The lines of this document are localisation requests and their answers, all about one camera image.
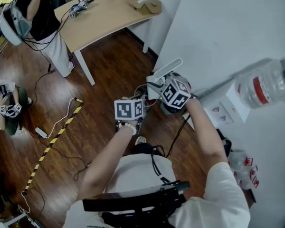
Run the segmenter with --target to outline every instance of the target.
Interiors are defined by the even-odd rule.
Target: person
[[[50,0],[17,0],[16,6],[22,15],[32,21],[29,39],[33,37],[32,48],[41,50],[50,58],[63,77],[67,77],[74,68],[69,61],[67,46],[58,32],[60,22],[55,16]]]
[[[21,111],[24,111],[32,104],[32,100],[28,98],[25,89],[17,87],[14,82],[0,79],[0,87],[3,85],[5,86],[7,95],[4,96],[2,92],[0,92],[0,107],[2,105],[20,104],[22,106]],[[0,130],[5,130],[9,135],[14,135],[20,128],[20,115],[12,118],[0,114]]]
[[[191,197],[169,216],[169,224],[176,228],[247,228],[250,221],[248,204],[228,165],[216,129],[198,99],[190,99],[186,107],[195,127],[197,148],[203,153],[207,183],[204,199]],[[150,154],[147,154],[146,139],[139,137],[136,141],[134,149],[140,153],[122,157],[132,134],[131,126],[121,126],[89,165],[77,200],[67,212],[65,228],[112,227],[105,224],[98,213],[85,212],[83,199],[103,192],[128,192],[163,184],[153,169]],[[162,175],[175,181],[171,161],[160,155],[155,155],[154,160]]]

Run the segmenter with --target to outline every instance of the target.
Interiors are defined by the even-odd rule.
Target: cardboard box
[[[143,15],[162,12],[162,4],[158,0],[128,0],[129,5]]]

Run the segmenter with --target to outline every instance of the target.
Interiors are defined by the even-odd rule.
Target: black shirt
[[[32,0],[17,0],[16,6],[22,15],[27,17],[28,6]],[[54,8],[50,0],[40,0],[40,6],[33,18],[32,37],[36,41],[43,40],[53,34],[60,27],[60,22],[55,16]]]

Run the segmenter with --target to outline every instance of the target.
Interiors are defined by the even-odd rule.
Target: white wrist strap
[[[134,127],[133,125],[129,124],[129,123],[125,123],[124,124],[126,127],[130,127],[133,130],[133,136],[137,133],[136,127]],[[121,128],[123,125],[121,123],[119,123],[118,127]]]

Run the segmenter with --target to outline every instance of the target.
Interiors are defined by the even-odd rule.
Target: white sneaker
[[[28,105],[32,104],[33,100],[31,98],[28,97]]]
[[[135,145],[138,145],[139,143],[147,143],[147,140],[145,137],[139,136],[136,141],[135,141]]]

